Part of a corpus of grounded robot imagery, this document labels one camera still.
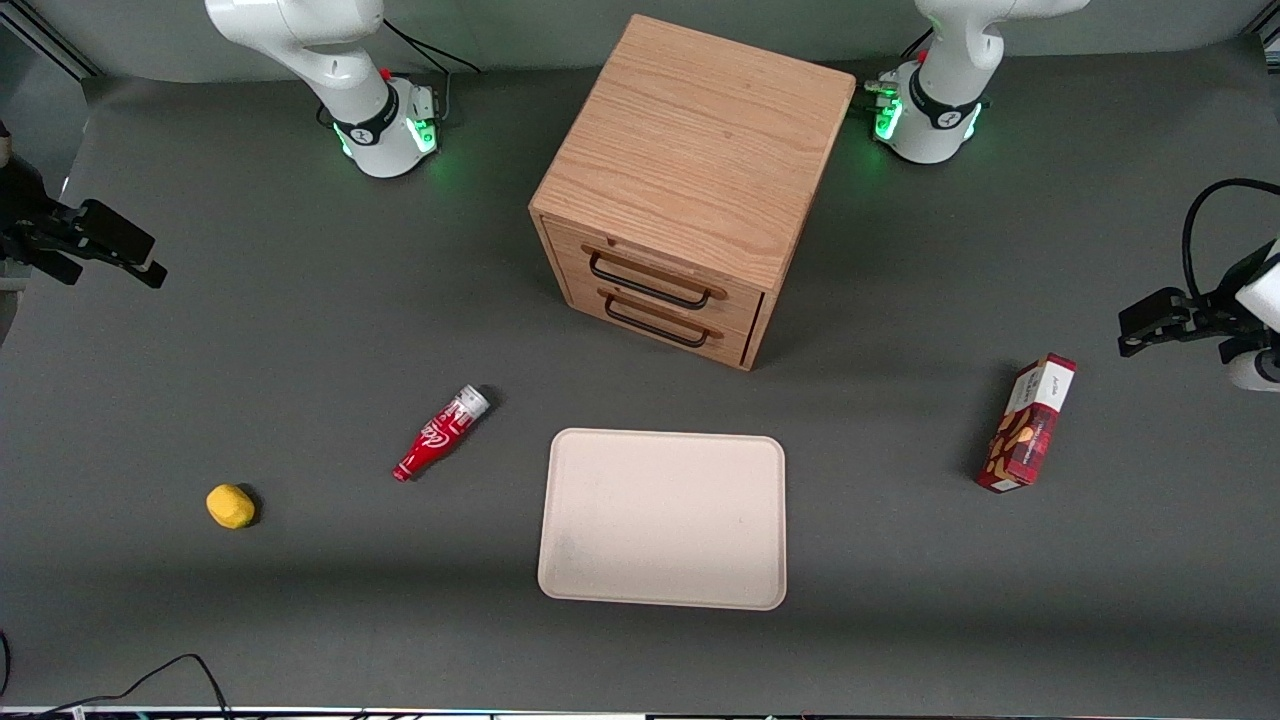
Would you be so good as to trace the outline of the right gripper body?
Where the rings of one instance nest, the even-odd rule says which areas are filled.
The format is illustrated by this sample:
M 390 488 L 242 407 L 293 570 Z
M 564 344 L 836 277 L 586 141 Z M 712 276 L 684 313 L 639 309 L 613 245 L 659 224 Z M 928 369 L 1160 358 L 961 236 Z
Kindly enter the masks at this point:
M 42 176 L 15 154 L 12 133 L 1 123 L 3 260 L 29 263 L 27 231 L 20 224 L 47 215 L 50 209 Z

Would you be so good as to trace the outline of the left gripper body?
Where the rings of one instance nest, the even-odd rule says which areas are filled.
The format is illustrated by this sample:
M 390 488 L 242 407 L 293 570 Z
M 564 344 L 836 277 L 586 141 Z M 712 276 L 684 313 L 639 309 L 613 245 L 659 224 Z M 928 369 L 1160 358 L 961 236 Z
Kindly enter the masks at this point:
M 1261 263 L 1236 291 L 1236 301 L 1266 328 L 1279 332 L 1279 243 L 1274 240 L 1261 255 Z

